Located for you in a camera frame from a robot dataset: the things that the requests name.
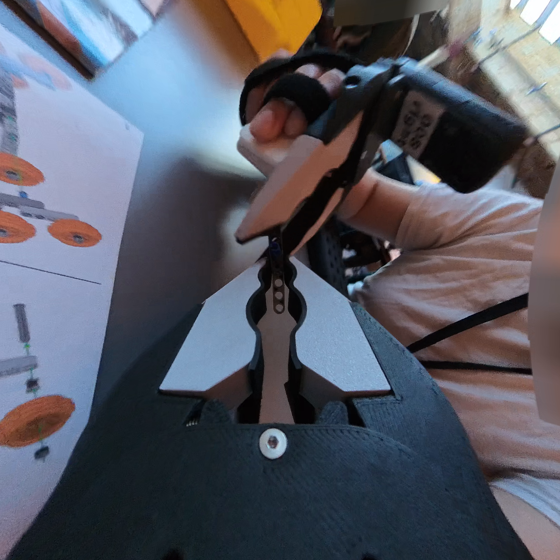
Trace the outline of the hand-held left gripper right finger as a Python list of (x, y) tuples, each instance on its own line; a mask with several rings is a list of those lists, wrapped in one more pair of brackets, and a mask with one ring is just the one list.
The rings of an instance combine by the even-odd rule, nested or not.
[(329, 402), (391, 394), (350, 300), (294, 257), (286, 268), (295, 321), (284, 387), (296, 424), (311, 424)]

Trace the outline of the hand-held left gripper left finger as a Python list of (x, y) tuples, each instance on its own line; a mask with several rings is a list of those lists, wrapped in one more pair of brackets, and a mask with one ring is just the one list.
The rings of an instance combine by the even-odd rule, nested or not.
[(220, 401), (240, 423), (259, 423), (262, 340), (251, 305), (265, 296), (259, 259), (207, 298), (160, 384), (160, 393)]

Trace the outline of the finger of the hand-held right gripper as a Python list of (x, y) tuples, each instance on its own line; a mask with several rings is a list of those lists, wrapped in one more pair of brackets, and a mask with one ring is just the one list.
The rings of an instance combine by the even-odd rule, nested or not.
[(284, 253), (295, 255), (323, 227), (345, 198), (344, 188), (315, 192), (284, 229)]
[(293, 140), (236, 230), (235, 238), (239, 243), (261, 237), (289, 222), (298, 206), (311, 196), (327, 172), (345, 162), (358, 136), (362, 116), (363, 112), (358, 112), (328, 144), (307, 134)]

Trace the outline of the dark grey technic beam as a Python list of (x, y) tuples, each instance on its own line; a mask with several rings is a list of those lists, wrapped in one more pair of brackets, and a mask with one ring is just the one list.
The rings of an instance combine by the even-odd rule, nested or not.
[(287, 307), (285, 267), (282, 236), (274, 233), (268, 239), (268, 262), (271, 274), (272, 304), (277, 315), (285, 312)]

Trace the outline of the person's left forearm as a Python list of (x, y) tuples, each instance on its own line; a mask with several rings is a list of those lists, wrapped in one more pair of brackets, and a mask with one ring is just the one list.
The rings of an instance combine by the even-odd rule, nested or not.
[(494, 488), (495, 499), (534, 559), (559, 559), (559, 527), (520, 498)]

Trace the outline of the person's right hand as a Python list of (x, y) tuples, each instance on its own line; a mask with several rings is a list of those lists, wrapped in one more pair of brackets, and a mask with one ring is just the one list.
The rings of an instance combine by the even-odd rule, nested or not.
[[(337, 98), (346, 74), (338, 69), (306, 64), (295, 73), (311, 78), (320, 83), (329, 96)], [(263, 99), (275, 81), (253, 88), (247, 98), (246, 119), (253, 137), (259, 142), (269, 143), (279, 137), (296, 138), (303, 134), (308, 126), (304, 113), (293, 102), (271, 99), (266, 104)]]

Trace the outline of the black perforated panel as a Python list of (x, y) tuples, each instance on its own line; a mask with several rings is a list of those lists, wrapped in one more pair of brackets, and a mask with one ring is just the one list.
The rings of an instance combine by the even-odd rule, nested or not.
[(310, 269), (343, 296), (348, 297), (346, 267), (338, 230), (326, 224), (307, 242)]

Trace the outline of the open instruction booklet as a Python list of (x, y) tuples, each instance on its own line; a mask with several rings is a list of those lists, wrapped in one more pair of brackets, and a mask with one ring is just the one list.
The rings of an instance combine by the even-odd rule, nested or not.
[(87, 423), (143, 141), (1, 26), (1, 558)]

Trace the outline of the yellow plastic bin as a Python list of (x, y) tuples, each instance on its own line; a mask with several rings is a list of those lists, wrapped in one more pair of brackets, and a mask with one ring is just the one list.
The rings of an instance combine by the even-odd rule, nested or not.
[(226, 1), (259, 61), (279, 50), (294, 54), (323, 13), (320, 1)]

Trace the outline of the orange white booklet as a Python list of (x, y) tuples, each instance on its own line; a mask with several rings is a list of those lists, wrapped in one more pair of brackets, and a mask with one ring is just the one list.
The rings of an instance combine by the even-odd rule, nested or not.
[(96, 76), (154, 26), (170, 1), (15, 1)]

